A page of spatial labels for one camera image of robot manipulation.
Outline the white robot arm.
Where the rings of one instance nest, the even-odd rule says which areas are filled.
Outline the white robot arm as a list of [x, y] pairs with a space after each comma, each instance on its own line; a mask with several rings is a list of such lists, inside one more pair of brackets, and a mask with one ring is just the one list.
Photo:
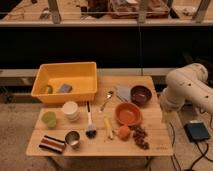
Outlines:
[[206, 84], [207, 79], [208, 70], [200, 63], [192, 63], [170, 71], [165, 78], [166, 87], [159, 96], [165, 119], [179, 111], [186, 100], [213, 114], [213, 88]]

